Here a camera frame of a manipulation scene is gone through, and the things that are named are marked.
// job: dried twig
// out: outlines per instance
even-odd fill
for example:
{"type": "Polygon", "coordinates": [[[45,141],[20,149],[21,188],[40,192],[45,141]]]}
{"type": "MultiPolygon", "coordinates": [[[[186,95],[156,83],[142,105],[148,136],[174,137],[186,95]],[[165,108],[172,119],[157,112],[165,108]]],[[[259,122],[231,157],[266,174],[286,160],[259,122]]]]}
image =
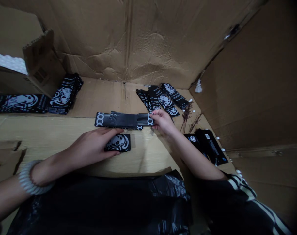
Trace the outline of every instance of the dried twig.
{"type": "Polygon", "coordinates": [[[185,133],[185,127],[186,127],[186,125],[187,125],[187,120],[188,120],[189,118],[191,118],[190,115],[193,113],[193,112],[191,111],[191,109],[192,109],[192,105],[193,105],[193,101],[191,101],[191,102],[188,104],[188,106],[185,108],[184,113],[182,114],[182,117],[183,117],[183,123],[182,123],[182,126],[181,126],[180,131],[183,129],[183,133],[185,133]]]}
{"type": "Polygon", "coordinates": [[[197,115],[197,117],[195,118],[194,122],[192,124],[190,124],[190,130],[189,130],[188,134],[190,134],[193,131],[193,129],[196,126],[196,124],[199,123],[199,121],[201,120],[201,116],[202,115],[203,115],[203,112],[201,112],[199,115],[197,115]]]}

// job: foam packing material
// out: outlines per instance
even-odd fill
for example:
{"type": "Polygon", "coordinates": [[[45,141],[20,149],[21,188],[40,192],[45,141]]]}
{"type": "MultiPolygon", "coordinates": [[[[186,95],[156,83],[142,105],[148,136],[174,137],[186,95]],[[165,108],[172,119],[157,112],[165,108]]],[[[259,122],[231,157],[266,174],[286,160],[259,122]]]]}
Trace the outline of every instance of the foam packing material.
{"type": "Polygon", "coordinates": [[[0,66],[28,75],[25,61],[22,58],[13,58],[10,55],[0,54],[0,66]]]}

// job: white bracelet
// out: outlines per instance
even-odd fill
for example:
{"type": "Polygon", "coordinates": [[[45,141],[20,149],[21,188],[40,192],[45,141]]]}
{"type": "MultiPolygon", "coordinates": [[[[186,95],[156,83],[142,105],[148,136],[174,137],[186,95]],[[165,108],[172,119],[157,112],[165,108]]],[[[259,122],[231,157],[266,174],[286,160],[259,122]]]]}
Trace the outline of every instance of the white bracelet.
{"type": "Polygon", "coordinates": [[[34,160],[32,162],[27,163],[23,167],[22,171],[19,173],[19,182],[21,184],[21,187],[23,187],[24,190],[31,195],[39,195],[39,194],[46,193],[55,184],[55,182],[53,182],[46,187],[40,187],[32,182],[31,176],[30,176],[30,171],[36,164],[38,164],[40,162],[42,162],[42,160],[34,160]]]}

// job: cardboard wall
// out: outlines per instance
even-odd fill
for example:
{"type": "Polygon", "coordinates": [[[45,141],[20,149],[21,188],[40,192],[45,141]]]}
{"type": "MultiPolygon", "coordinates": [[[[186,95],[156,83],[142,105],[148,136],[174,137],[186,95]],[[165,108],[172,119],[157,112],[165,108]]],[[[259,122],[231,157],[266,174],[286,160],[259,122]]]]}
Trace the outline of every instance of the cardboard wall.
{"type": "Polygon", "coordinates": [[[297,6],[271,0],[190,89],[226,150],[297,143],[297,6]]]}
{"type": "Polygon", "coordinates": [[[297,219],[297,5],[270,0],[190,89],[235,168],[292,228],[297,219]]]}
{"type": "Polygon", "coordinates": [[[55,32],[68,72],[188,89],[218,51],[230,27],[259,0],[11,1],[55,32]]]}

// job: cardboard floor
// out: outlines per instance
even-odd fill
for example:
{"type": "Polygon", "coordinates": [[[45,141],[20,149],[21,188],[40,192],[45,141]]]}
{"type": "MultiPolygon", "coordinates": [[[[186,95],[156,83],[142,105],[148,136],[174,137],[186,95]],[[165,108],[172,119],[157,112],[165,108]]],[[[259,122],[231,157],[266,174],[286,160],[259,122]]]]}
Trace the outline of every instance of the cardboard floor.
{"type": "MultiPolygon", "coordinates": [[[[78,93],[74,107],[67,115],[46,114],[0,114],[0,141],[22,141],[26,147],[26,155],[20,169],[34,159],[46,159],[52,154],[64,150],[72,144],[82,133],[95,129],[94,120],[96,112],[119,111],[124,113],[147,113],[147,109],[137,96],[136,89],[146,89],[138,84],[111,82],[83,78],[84,85],[78,93]]],[[[188,90],[178,90],[187,100],[192,96],[188,90]]],[[[193,105],[195,113],[188,120],[192,123],[201,112],[196,103],[193,105]]],[[[174,118],[178,129],[181,128],[182,116],[174,118]]],[[[203,116],[196,128],[211,129],[203,116]]],[[[186,187],[191,193],[192,200],[194,186],[191,175],[180,156],[173,150],[167,141],[157,131],[145,127],[142,131],[126,130],[131,134],[131,151],[122,153],[80,171],[89,175],[104,177],[127,177],[159,175],[171,170],[178,170],[186,181],[186,187]]],[[[219,166],[227,173],[233,173],[231,162],[219,166]]],[[[192,231],[204,228],[204,220],[199,211],[193,208],[196,218],[192,231]]]]}

